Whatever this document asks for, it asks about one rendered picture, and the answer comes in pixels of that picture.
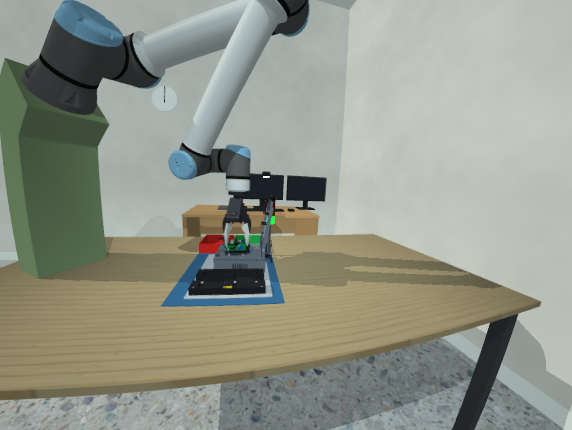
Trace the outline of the red bin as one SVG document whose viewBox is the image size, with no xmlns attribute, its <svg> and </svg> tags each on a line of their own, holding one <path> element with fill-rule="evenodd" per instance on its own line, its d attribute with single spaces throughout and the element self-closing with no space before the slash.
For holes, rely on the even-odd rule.
<svg viewBox="0 0 572 430">
<path fill-rule="evenodd" d="M 224 243 L 223 240 L 219 240 L 219 238 L 223 238 L 223 235 L 206 235 L 200 243 L 210 244 L 199 243 L 199 253 L 216 253 L 220 244 Z M 231 241 L 231 239 L 234 239 L 234 235 L 230 235 L 229 241 Z"/>
</svg>

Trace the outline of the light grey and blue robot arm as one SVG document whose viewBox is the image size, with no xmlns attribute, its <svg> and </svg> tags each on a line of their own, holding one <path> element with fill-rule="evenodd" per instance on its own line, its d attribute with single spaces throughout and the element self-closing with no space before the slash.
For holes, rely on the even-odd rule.
<svg viewBox="0 0 572 430">
<path fill-rule="evenodd" d="M 97 107 L 102 78 L 149 89 L 167 68 L 226 48 L 185 139 L 169 157 L 169 168 L 182 180 L 226 173 L 226 190 L 246 192 L 250 150 L 212 148 L 270 37 L 298 35 L 309 11 L 309 0 L 237 0 L 149 35 L 122 36 L 96 10 L 64 0 L 39 58 L 25 68 L 21 80 L 42 101 L 87 115 Z"/>
</svg>

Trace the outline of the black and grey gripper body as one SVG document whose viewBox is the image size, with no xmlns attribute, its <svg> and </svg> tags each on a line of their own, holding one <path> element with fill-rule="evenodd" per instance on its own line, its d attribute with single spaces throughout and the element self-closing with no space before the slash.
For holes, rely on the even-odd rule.
<svg viewBox="0 0 572 430">
<path fill-rule="evenodd" d="M 230 192 L 228 191 L 228 195 L 233 195 L 233 198 L 242 198 L 242 209 L 241 209 L 241 216 L 240 216 L 240 224 L 244 222 L 247 218 L 247 206 L 243 206 L 243 195 L 247 195 L 247 192 Z"/>
</svg>

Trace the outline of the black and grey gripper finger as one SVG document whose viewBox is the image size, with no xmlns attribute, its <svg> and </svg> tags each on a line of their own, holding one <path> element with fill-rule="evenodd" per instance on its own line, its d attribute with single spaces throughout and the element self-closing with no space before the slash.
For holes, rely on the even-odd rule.
<svg viewBox="0 0 572 430">
<path fill-rule="evenodd" d="M 228 238 L 230 236 L 229 232 L 232 229 L 231 223 L 232 222 L 226 222 L 226 214 L 225 214 L 225 218 L 223 219 L 222 225 L 223 225 L 223 233 L 224 233 L 224 240 L 225 240 L 226 248 L 227 248 L 228 243 L 229 243 L 229 241 L 228 241 Z"/>
<path fill-rule="evenodd" d="M 249 214 L 247 214 L 247 218 L 246 220 L 243 222 L 242 225 L 242 230 L 245 232 L 245 239 L 246 239 L 246 246 L 249 245 L 249 239 L 250 239 L 250 231 L 251 231 L 251 220 L 249 218 Z"/>
</svg>

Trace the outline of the green bin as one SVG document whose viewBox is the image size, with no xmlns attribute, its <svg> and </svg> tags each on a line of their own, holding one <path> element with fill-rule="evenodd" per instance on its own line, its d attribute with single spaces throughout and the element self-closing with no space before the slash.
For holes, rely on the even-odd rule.
<svg viewBox="0 0 572 430">
<path fill-rule="evenodd" d="M 260 244 L 260 236 L 261 235 L 250 235 L 249 244 Z M 244 235 L 235 235 L 235 239 L 237 239 L 237 241 L 238 240 L 246 241 Z"/>
</svg>

